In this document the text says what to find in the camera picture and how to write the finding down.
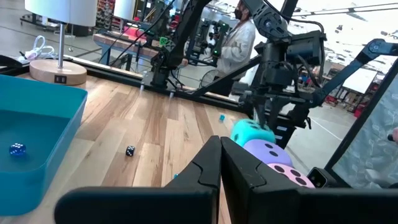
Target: small blue cube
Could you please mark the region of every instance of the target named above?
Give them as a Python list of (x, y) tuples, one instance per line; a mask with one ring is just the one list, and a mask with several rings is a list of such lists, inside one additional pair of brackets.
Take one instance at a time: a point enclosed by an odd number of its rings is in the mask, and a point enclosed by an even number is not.
[(21, 143), (15, 143), (9, 148), (10, 155), (23, 156), (26, 153), (26, 146)]

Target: teal plastic tub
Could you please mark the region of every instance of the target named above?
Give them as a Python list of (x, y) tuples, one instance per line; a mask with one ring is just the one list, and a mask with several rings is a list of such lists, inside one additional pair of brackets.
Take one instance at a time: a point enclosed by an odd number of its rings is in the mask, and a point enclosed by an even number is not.
[[(0, 216), (42, 201), (80, 126), (87, 92), (0, 75)], [(24, 155), (10, 154), (15, 143)]]

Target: white lamp shade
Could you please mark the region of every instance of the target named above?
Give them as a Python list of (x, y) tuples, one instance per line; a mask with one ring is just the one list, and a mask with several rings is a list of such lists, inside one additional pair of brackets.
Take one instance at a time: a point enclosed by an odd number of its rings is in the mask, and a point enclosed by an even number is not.
[(113, 15), (121, 19), (132, 20), (136, 0), (116, 0)]
[(61, 22), (95, 26), (98, 0), (25, 0), (25, 9)]

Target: ceiling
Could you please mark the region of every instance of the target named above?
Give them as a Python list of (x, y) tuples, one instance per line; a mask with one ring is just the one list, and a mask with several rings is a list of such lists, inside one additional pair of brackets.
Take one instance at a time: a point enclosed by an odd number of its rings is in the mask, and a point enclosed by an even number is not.
[[(222, 13), (229, 13), (233, 17), (234, 7), (239, 0), (213, 0), (209, 6)], [(269, 0), (277, 9), (283, 5), (281, 0)], [(344, 9), (349, 7), (372, 6), (375, 4), (397, 3), (397, 0), (299, 0), (297, 7), (301, 12), (322, 11), (330, 9)], [(349, 14), (332, 14), (295, 17), (304, 21), (321, 22), (325, 27), (328, 41), (325, 42), (327, 59), (340, 63), (349, 64), (362, 50), (363, 45), (373, 39), (385, 39), (387, 42), (398, 43), (398, 25), (396, 24), (398, 9), (390, 11), (355, 12)], [(291, 22), (288, 30), (293, 34), (306, 33), (319, 29), (312, 24)], [(386, 73), (396, 57), (382, 56), (368, 64), (368, 68)]]

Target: wooden board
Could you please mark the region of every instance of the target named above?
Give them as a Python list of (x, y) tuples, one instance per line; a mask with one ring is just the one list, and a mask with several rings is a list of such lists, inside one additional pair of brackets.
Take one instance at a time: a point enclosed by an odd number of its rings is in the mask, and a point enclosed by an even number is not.
[[(91, 76), (77, 87), (88, 91), (83, 121), (42, 203), (0, 224), (53, 223), (55, 203), (77, 187), (165, 186), (211, 135), (229, 136), (233, 121), (246, 117)], [(128, 145), (133, 157), (124, 155)], [(219, 223), (231, 223), (223, 189), (220, 195)]]
[[(115, 41), (115, 38), (107, 37), (107, 36), (105, 36), (103, 34), (94, 34), (93, 35), (93, 40), (96, 41), (96, 42), (100, 42), (100, 43), (103, 43), (103, 44), (106, 44), (106, 45), (110, 46)], [(124, 41), (124, 40), (118, 40), (118, 41), (116, 41), (114, 46), (122, 48), (122, 49), (126, 49), (126, 48), (128, 48), (130, 46), (130, 44), (131, 44), (130, 42), (127, 42), (127, 41)], [(133, 46), (131, 46), (129, 48), (129, 51), (137, 52), (138, 51), (138, 47), (133, 44)], [(157, 53), (158, 53), (158, 51), (153, 50), (153, 49), (149, 49), (147, 47), (143, 47), (141, 49), (141, 51), (140, 51), (140, 54), (145, 55), (147, 57), (154, 57)], [(188, 60), (184, 58), (182, 60), (182, 62), (181, 62), (181, 66), (185, 67), (187, 65), (188, 65)]]

